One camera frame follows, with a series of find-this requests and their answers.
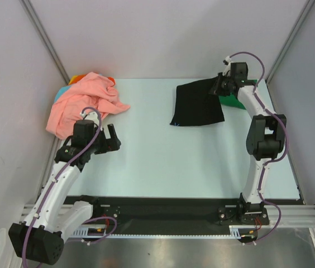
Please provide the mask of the black t-shirt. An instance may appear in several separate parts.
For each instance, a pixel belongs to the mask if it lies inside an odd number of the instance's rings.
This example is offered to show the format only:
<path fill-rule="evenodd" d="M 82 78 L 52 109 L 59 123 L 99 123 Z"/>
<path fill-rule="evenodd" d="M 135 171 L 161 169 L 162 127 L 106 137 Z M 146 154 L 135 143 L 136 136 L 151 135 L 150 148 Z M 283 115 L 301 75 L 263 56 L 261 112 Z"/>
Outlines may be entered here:
<path fill-rule="evenodd" d="M 197 80 L 176 87 L 172 126 L 205 126 L 225 121 L 219 96 L 210 94 L 217 78 Z"/>

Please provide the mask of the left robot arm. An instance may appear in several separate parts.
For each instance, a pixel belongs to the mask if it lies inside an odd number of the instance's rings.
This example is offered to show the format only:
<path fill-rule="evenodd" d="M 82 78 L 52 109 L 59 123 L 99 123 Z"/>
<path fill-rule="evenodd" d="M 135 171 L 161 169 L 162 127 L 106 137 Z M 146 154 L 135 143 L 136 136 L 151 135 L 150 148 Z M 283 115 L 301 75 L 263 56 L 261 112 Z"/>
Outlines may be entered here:
<path fill-rule="evenodd" d="M 57 150 L 50 179 L 30 213 L 22 223 L 11 225 L 8 235 L 14 251 L 22 259 L 39 264 L 55 264 L 64 244 L 79 226 L 101 221 L 113 230 L 115 217 L 108 216 L 98 198 L 82 195 L 62 216 L 65 198 L 92 155 L 120 149 L 121 142 L 113 124 L 108 125 L 109 138 L 98 121 L 81 119 L 75 122 L 73 134 Z"/>

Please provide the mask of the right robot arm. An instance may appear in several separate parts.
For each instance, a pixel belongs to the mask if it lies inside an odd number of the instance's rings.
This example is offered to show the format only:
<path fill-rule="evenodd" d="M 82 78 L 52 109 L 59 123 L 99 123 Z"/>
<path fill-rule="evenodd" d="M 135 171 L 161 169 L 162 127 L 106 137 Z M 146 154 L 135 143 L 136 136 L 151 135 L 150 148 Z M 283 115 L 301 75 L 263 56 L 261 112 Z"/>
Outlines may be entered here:
<path fill-rule="evenodd" d="M 246 150 L 250 155 L 250 167 L 245 187 L 235 207 L 218 210 L 222 224 L 251 225 L 262 219 L 269 222 L 264 201 L 264 188 L 269 165 L 276 162 L 285 148 L 287 119 L 275 114 L 259 97 L 257 84 L 248 79 L 246 62 L 224 60 L 225 69 L 218 73 L 217 80 L 209 91 L 219 97 L 234 96 L 245 107 L 251 124 L 246 137 Z"/>

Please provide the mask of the folded green t-shirt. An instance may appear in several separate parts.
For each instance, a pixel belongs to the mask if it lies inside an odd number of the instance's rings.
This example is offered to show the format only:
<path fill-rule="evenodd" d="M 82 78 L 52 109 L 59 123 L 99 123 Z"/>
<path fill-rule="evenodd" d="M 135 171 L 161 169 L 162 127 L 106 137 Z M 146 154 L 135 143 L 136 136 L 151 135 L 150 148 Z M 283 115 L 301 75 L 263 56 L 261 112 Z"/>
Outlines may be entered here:
<path fill-rule="evenodd" d="M 218 96 L 221 104 L 229 107 L 246 109 L 245 106 L 237 99 L 237 95 L 242 87 L 254 87 L 256 82 L 257 80 L 223 80 L 221 84 L 221 89 L 218 91 Z"/>

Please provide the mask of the pink t-shirt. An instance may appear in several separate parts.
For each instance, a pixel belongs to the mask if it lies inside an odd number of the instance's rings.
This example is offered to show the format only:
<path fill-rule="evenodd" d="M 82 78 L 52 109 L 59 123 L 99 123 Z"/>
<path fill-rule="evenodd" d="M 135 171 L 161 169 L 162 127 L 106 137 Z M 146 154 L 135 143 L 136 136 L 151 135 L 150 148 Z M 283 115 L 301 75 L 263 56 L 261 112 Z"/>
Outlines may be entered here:
<path fill-rule="evenodd" d="M 73 126 L 82 119 L 85 107 L 93 107 L 105 119 L 110 114 L 120 114 L 130 109 L 119 99 L 115 85 L 101 74 L 90 72 L 75 84 L 72 84 L 51 107 L 46 130 L 64 140 L 73 134 Z"/>

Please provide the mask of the light blue t-shirt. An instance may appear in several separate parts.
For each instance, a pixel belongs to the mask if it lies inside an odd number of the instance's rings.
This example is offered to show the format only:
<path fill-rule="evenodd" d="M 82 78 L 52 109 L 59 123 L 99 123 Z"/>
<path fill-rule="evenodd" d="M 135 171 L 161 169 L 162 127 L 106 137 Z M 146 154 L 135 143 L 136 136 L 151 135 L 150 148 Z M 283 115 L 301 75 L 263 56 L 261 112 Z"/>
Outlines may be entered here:
<path fill-rule="evenodd" d="M 69 90 L 71 87 L 71 85 L 67 85 L 67 86 L 64 86 L 62 88 L 60 88 L 55 96 L 55 99 L 54 99 L 54 103 L 56 103 L 58 101 L 58 99 L 67 91 Z"/>

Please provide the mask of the orange t-shirt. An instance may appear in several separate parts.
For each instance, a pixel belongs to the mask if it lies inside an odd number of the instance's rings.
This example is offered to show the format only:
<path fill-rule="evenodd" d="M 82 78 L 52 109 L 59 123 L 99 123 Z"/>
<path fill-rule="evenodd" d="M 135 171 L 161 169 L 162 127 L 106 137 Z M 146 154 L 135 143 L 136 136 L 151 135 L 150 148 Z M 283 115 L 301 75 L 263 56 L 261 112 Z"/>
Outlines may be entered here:
<path fill-rule="evenodd" d="M 113 77 L 108 76 L 107 78 L 113 83 L 113 85 L 116 85 L 116 81 Z"/>

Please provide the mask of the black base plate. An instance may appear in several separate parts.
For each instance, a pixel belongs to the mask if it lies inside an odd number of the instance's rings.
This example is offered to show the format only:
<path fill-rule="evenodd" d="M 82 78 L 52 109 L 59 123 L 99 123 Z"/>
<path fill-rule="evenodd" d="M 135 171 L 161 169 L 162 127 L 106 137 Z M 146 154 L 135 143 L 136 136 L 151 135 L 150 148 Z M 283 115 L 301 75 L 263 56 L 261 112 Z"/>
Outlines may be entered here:
<path fill-rule="evenodd" d="M 142 227 L 145 229 L 172 229 L 181 226 L 186 229 L 193 224 L 197 227 L 209 227 L 213 225 L 242 225 L 246 224 L 222 224 L 220 223 L 218 210 L 222 207 L 235 207 L 237 198 L 136 198 L 136 197 L 91 197 L 87 195 L 69 196 L 65 204 L 74 204 L 76 201 L 90 201 L 93 203 L 93 217 L 107 216 L 109 220 L 97 220 L 97 224 L 107 224 L 113 229 L 117 227 L 129 228 Z"/>

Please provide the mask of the right aluminium frame post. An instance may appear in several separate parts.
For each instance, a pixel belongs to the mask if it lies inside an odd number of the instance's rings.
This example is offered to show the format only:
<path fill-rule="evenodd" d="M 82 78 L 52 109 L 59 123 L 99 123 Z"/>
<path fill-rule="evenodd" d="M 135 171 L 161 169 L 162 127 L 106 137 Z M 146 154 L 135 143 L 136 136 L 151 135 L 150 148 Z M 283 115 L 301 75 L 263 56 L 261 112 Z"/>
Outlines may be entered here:
<path fill-rule="evenodd" d="M 277 58 L 275 59 L 270 71 L 268 72 L 268 75 L 265 78 L 267 85 L 272 81 L 278 68 L 282 64 L 282 62 L 283 62 L 285 56 L 287 55 L 290 47 L 292 46 L 298 32 L 302 28 L 305 20 L 307 19 L 308 15 L 310 14 L 314 5 L 315 5 L 315 0 L 307 0 L 305 2 L 305 4 L 304 4 L 301 12 L 299 13 L 297 20 L 295 21 L 286 41 L 284 42 L 280 52 L 278 53 Z"/>

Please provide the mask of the aluminium frame post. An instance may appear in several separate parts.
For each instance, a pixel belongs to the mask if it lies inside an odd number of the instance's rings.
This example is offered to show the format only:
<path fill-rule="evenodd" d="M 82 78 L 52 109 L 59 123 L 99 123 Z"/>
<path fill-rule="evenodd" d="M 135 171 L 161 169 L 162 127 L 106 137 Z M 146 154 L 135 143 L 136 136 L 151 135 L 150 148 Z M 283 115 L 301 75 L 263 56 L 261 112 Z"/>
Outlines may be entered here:
<path fill-rule="evenodd" d="M 315 5 L 315 0 L 307 0 L 305 2 L 305 4 L 304 4 L 301 12 L 299 13 L 297 20 L 295 21 L 286 41 L 284 42 L 280 52 L 278 53 L 277 58 L 275 59 L 270 71 L 268 72 L 268 75 L 265 78 L 267 85 L 272 81 L 278 68 L 282 64 L 282 62 L 283 62 L 285 56 L 287 55 L 290 47 L 292 46 L 298 32 L 302 28 L 305 20 L 307 19 L 308 15 L 310 14 L 314 5 Z"/>
<path fill-rule="evenodd" d="M 29 0 L 19 0 L 23 10 L 28 16 L 31 24 L 33 25 L 36 33 L 38 34 L 40 40 L 42 41 L 44 48 L 48 52 L 49 56 L 51 57 L 55 67 L 57 68 L 60 76 L 62 77 L 63 81 L 68 84 L 70 79 L 68 73 L 66 72 L 63 63 L 61 62 L 58 53 L 56 52 L 53 43 L 51 42 L 33 4 Z"/>

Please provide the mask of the left aluminium frame post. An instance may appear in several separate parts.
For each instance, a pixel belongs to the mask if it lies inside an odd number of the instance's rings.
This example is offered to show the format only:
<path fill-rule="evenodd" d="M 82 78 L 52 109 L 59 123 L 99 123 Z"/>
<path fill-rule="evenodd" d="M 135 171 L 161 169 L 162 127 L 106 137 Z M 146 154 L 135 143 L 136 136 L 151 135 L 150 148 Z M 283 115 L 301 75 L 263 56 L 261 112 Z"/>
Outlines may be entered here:
<path fill-rule="evenodd" d="M 23 10 L 28 16 L 31 24 L 33 25 L 36 33 L 38 34 L 40 40 L 42 41 L 44 48 L 48 52 L 49 56 L 51 57 L 55 67 L 57 68 L 60 76 L 62 77 L 63 81 L 68 84 L 70 79 L 68 73 L 66 72 L 63 63 L 61 62 L 58 53 L 56 52 L 53 43 L 51 42 L 33 4 L 29 0 L 19 0 Z"/>

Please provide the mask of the aluminium front rail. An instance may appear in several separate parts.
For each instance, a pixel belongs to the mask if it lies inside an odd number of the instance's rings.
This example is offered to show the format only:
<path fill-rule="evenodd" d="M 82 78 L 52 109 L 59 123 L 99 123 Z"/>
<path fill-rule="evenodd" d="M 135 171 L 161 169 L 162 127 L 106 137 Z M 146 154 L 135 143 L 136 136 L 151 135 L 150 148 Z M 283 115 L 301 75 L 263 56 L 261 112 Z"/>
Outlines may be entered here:
<path fill-rule="evenodd" d="M 73 205 L 64 204 L 59 210 L 59 216 L 67 212 Z M 19 222 L 22 222 L 34 207 L 32 204 L 24 206 Z M 315 205 L 278 205 L 281 211 L 280 228 L 315 228 Z M 272 205 L 265 206 L 271 224 L 278 219 L 278 210 Z"/>

